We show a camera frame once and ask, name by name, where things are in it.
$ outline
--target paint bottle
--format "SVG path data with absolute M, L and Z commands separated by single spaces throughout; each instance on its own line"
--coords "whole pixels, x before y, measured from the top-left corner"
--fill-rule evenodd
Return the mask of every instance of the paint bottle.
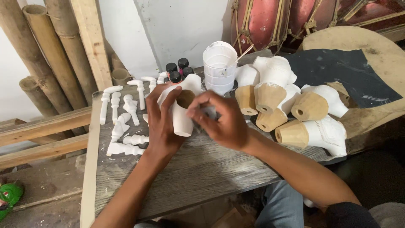
M 167 77 L 170 77 L 170 73 L 177 71 L 177 65 L 174 62 L 168 63 L 166 65 Z
M 183 69 L 185 67 L 188 67 L 188 59 L 186 58 L 181 58 L 179 61 L 177 61 L 177 65 L 179 66 L 179 72 L 181 75 L 183 75 Z
M 183 77 L 186 78 L 187 75 L 194 73 L 194 70 L 191 67 L 185 67 L 183 69 Z
M 169 79 L 173 85 L 183 81 L 181 74 L 178 71 L 173 71 L 172 73 L 170 73 Z

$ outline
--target hand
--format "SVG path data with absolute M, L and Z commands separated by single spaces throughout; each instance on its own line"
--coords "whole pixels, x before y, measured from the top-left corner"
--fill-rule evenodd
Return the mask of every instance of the hand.
M 170 86 L 170 84 L 157 85 L 145 99 L 148 111 L 149 146 L 142 157 L 157 161 L 159 172 L 166 167 L 185 140 L 185 137 L 175 135 L 173 118 L 170 112 L 171 106 L 181 93 L 181 86 L 178 86 L 167 95 L 161 109 L 159 109 L 158 99 L 162 92 Z
M 200 104 L 215 106 L 221 114 L 218 121 L 208 118 L 199 108 Z M 188 106 L 187 115 L 196 121 L 219 145 L 242 151 L 248 142 L 246 121 L 234 98 L 223 98 L 209 90 L 198 95 Z

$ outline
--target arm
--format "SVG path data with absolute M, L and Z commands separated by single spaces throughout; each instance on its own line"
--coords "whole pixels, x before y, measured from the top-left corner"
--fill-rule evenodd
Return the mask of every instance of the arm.
M 147 97 L 149 146 L 91 228 L 133 228 L 150 186 L 183 144 L 185 138 L 174 134 L 169 112 L 181 92 L 181 87 L 168 94 L 161 110 L 157 103 L 162 91 L 169 86 L 158 85 Z
M 199 105 L 209 103 L 221 114 L 218 121 L 206 117 Z M 319 163 L 280 146 L 250 129 L 234 99 L 212 91 L 196 97 L 188 115 L 218 144 L 256 156 L 275 169 L 296 191 L 321 207 L 340 202 L 360 204 L 351 189 L 333 172 Z

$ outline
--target black sandpaper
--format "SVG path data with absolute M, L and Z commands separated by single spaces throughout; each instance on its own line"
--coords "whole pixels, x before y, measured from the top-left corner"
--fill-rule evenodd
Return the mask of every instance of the black sandpaper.
M 284 56 L 297 75 L 294 83 L 318 86 L 340 82 L 359 108 L 373 108 L 402 98 L 368 64 L 362 50 L 312 49 Z

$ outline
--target black bottle cap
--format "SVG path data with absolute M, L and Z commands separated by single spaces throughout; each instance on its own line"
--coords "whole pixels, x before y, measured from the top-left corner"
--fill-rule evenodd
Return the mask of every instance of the black bottle cap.
M 185 67 L 188 67 L 188 59 L 186 58 L 181 58 L 179 59 L 179 61 L 177 62 L 177 64 L 179 65 L 180 69 L 184 69 Z
M 177 71 L 177 65 L 176 65 L 175 63 L 173 63 L 173 62 L 168 63 L 168 64 L 166 65 L 166 71 L 167 71 L 168 73 L 172 73 L 173 71 Z
M 187 75 L 194 73 L 194 70 L 191 67 L 185 67 L 183 69 L 183 77 L 187 77 Z
M 179 83 L 181 82 L 181 74 L 178 71 L 173 71 L 170 73 L 169 79 L 172 83 Z

